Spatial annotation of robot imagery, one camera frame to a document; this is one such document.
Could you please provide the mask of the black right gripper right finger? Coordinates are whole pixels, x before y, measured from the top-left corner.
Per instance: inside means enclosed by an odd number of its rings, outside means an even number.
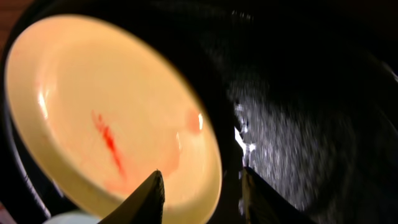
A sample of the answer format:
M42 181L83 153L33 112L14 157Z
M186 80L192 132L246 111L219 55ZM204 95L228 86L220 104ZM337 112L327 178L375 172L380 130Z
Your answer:
M243 169L242 196L246 223L315 224L281 197L250 167Z

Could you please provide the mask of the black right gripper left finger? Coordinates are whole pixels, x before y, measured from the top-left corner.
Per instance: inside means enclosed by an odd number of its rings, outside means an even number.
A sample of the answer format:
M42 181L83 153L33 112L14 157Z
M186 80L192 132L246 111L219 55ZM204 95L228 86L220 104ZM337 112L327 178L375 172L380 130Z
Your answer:
M161 224L164 202L164 181L156 170L98 224Z

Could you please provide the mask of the pale green plate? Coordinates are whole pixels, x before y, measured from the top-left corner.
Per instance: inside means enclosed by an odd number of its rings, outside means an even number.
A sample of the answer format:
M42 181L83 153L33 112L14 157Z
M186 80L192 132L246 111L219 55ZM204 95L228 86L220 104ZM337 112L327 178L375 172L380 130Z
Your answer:
M84 212L67 212L56 215L43 224L97 224L101 220Z

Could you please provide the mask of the yellow plate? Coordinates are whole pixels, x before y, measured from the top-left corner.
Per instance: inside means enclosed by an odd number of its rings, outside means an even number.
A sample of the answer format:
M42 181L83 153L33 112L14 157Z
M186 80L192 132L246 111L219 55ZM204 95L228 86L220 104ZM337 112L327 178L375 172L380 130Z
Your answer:
M164 223L211 218L222 168L210 120L144 41L93 17L48 17L12 43L5 80L25 147L81 209L109 215L158 170Z

